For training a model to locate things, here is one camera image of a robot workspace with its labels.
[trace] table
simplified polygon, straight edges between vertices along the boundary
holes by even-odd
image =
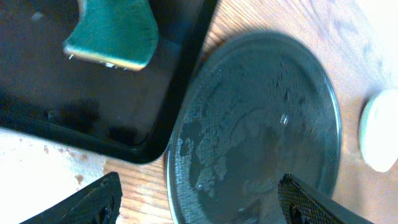
[[[358,122],[370,96],[398,87],[369,21],[354,0],[222,0],[203,48],[254,30],[274,30],[306,45],[334,86],[343,126],[341,166],[333,199],[376,223],[398,223],[398,163],[386,173],[368,167],[358,149]],[[165,156],[136,166],[81,149],[0,129],[0,211],[4,223],[42,212],[102,175],[119,173],[118,223],[172,223]]]

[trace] sponge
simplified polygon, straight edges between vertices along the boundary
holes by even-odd
[[[144,68],[158,41],[147,0],[79,0],[80,20],[63,43],[66,54],[130,70]]]

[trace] stain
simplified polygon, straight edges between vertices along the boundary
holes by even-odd
[[[43,151],[44,151],[46,154],[48,154],[48,153],[49,153],[49,149],[48,149],[48,147],[47,147],[47,146],[44,146],[44,149],[43,149]]]
[[[88,156],[86,154],[81,155],[80,157],[81,160],[87,162],[88,161]]]
[[[78,174],[78,175],[75,176],[75,178],[76,178],[76,180],[77,180],[77,183],[78,183],[79,185],[81,185],[81,182],[82,182],[83,179],[84,179],[83,175]]]
[[[71,152],[69,149],[66,149],[65,151],[69,154],[69,156],[75,157],[75,153]]]

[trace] black tray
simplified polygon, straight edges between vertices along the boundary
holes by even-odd
[[[63,54],[77,0],[1,3],[0,126],[136,164],[161,156],[217,0],[149,2],[159,44],[140,72]]]

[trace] dark object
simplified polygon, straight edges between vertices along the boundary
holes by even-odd
[[[248,34],[217,50],[184,99],[169,144],[177,223],[279,223],[291,172],[331,196],[340,117],[329,79],[296,40]]]
[[[62,42],[79,19],[76,0],[6,0],[0,126],[133,163],[157,159],[169,142],[216,2],[150,0],[159,43],[148,66],[130,72],[63,54]],[[123,137],[114,137],[120,131]]]
[[[278,198],[288,224],[371,223],[332,201],[292,174],[278,184]]]
[[[116,223],[122,198],[119,175],[106,174],[89,186],[23,222],[28,223]]]

